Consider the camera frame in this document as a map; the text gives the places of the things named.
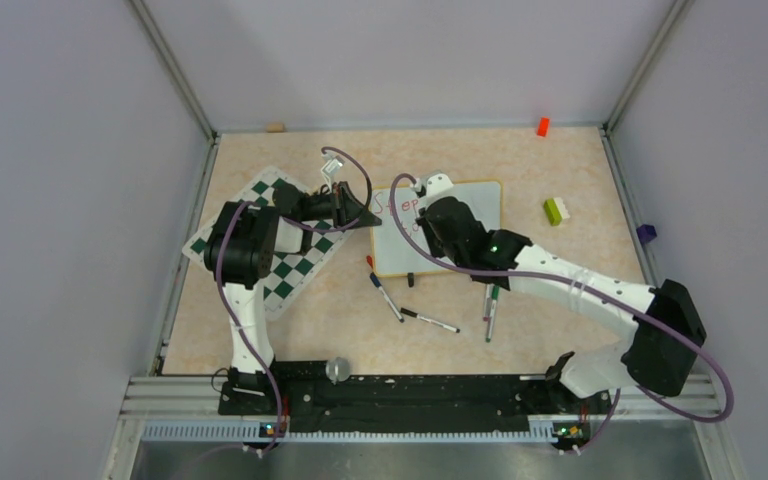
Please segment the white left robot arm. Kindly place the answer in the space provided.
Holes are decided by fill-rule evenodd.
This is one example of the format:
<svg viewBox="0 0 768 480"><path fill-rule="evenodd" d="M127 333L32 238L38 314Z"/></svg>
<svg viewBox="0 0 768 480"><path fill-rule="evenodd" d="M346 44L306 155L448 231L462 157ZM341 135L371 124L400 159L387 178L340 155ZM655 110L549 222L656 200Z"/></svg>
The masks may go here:
<svg viewBox="0 0 768 480"><path fill-rule="evenodd" d="M279 404L280 386L270 367L275 359L266 326L264 281L277 253L306 255L315 233L380 226L382 220L357 199L345 181L314 193L283 183L272 203L244 200L223 206L211 228L203 261L228 311L232 357L223 394L242 395L257 413Z"/></svg>

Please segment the yellow framed whiteboard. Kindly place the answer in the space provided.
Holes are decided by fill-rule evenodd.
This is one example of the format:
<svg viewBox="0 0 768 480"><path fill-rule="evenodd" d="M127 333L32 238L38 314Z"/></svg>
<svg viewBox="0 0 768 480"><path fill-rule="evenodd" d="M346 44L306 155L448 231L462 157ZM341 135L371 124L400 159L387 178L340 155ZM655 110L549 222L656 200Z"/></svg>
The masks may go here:
<svg viewBox="0 0 768 480"><path fill-rule="evenodd" d="M457 182L454 187L454 195L469 205L473 216L487 230L501 227L502 192L502 184L496 180ZM398 187L395 193L398 218L394 219L390 213L389 195L389 188L376 188L370 204L371 212L382 221L381 225L371 229L376 275L395 277L442 272L442 267L417 253L397 231L397 227L402 226L418 246L425 252L430 251L421 227L415 222L423 200L410 187Z"/></svg>

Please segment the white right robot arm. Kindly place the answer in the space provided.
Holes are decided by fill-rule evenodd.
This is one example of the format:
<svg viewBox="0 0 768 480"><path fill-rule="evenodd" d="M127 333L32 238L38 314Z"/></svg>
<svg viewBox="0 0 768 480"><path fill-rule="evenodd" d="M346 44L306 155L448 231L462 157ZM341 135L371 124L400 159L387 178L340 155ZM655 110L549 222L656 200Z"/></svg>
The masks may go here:
<svg viewBox="0 0 768 480"><path fill-rule="evenodd" d="M566 261L515 232L487 230L470 207L442 197L419 210L417 223L433 258L447 260L476 282L566 305L618 336L584 353L562 355L548 370L549 404L572 412L600 391L640 386L679 395L696 361L690 343L707 334L689 290L625 282Z"/></svg>

